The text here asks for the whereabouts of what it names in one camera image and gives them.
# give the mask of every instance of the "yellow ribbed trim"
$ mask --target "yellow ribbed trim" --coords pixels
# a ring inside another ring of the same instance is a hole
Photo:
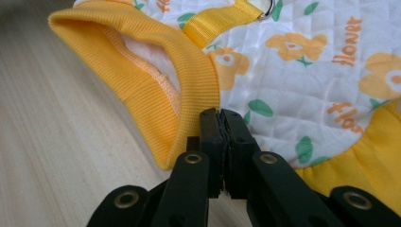
[[[296,169],[309,186],[328,196],[342,185],[361,188],[401,215],[401,113],[380,107],[350,149],[319,165]]]
[[[172,168],[185,151],[187,136],[199,134],[199,113],[218,108],[218,81],[211,61],[180,31],[126,4],[86,2],[53,13],[49,23],[124,102],[157,165]],[[113,37],[114,31],[165,49],[180,81],[179,116],[146,63],[119,50],[124,45]]]
[[[104,1],[110,1],[110,0],[83,0],[83,1],[79,1],[79,2],[74,3],[74,8],[79,6],[80,4],[83,4],[83,3],[104,2]],[[133,1],[134,0],[113,0],[113,2],[115,2],[115,3],[124,3],[124,4],[128,4],[129,6],[133,5]]]
[[[230,7],[206,9],[191,17],[183,32],[194,44],[204,48],[222,32],[253,22],[262,13],[247,0],[236,0]]]

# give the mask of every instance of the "yellow strap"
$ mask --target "yellow strap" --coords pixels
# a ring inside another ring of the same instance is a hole
[[[183,33],[198,47],[204,48],[222,32],[253,22],[262,13],[247,0],[236,0],[230,7],[207,9],[193,16]]]

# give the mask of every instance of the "green leaf print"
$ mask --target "green leaf print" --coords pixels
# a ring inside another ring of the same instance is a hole
[[[141,8],[145,6],[145,4],[143,4],[143,3],[140,3],[140,4],[139,4],[137,0],[134,0],[134,1],[133,1],[133,6],[134,6],[135,8],[137,8],[137,9],[141,10]]]
[[[177,19],[177,21],[180,23],[179,24],[180,29],[183,29],[183,27],[185,26],[185,23],[187,21],[189,21],[189,19],[191,19],[191,17],[193,17],[193,16],[195,16],[195,13],[192,13],[192,12],[191,13],[186,13],[186,14],[180,16]]]
[[[305,8],[304,15],[309,15],[310,13],[312,13],[318,5],[319,5],[319,2],[314,2],[314,3],[310,4],[309,6],[307,6]]]
[[[276,22],[280,19],[280,12],[283,8],[283,0],[279,0],[277,4],[274,6],[273,11],[271,12],[271,18]]]
[[[372,109],[370,110],[370,112],[372,112],[372,111],[374,111],[375,109],[377,109],[377,108],[383,106],[384,104],[389,103],[389,100],[386,100],[386,101],[384,101],[384,102],[379,102],[379,101],[377,101],[377,100],[374,99],[374,98],[369,99],[369,101],[370,101],[371,104],[372,104]]]
[[[271,110],[271,107],[266,104],[266,102],[260,99],[252,100],[250,103],[248,103],[248,106],[253,112],[264,116],[273,116],[273,111]]]
[[[244,115],[244,122],[245,125],[249,125],[251,122],[251,111],[248,111],[245,115]]]
[[[313,144],[309,136],[304,136],[300,142],[298,142],[297,146],[295,147],[295,152],[298,155],[300,164],[309,162],[313,153]]]
[[[311,65],[313,62],[309,62],[305,60],[305,56],[302,56],[299,60],[300,63],[302,63],[304,65],[304,67],[308,67],[309,65]]]
[[[322,156],[322,157],[319,157],[319,158],[313,160],[312,162],[310,162],[310,165],[314,166],[314,165],[320,164],[320,163],[322,163],[324,161],[327,161],[327,160],[329,160],[328,157]]]
[[[218,46],[216,44],[211,44],[206,47],[206,49],[210,49],[210,48],[213,48],[213,50],[216,50],[218,48]]]

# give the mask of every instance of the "wooden table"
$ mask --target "wooden table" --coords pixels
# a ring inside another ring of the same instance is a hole
[[[85,226],[104,197],[168,178],[130,115],[47,25],[66,2],[0,2],[0,226]],[[212,200],[209,226],[251,226]]]

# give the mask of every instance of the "clamp jaw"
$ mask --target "clamp jaw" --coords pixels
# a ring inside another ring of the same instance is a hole
[[[280,155],[260,150],[238,113],[200,113],[200,137],[189,137],[187,150],[150,191],[126,185],[111,192],[88,227],[204,227],[208,201],[221,191],[247,200],[253,226],[401,226],[363,190],[337,187],[329,198],[311,190]]]

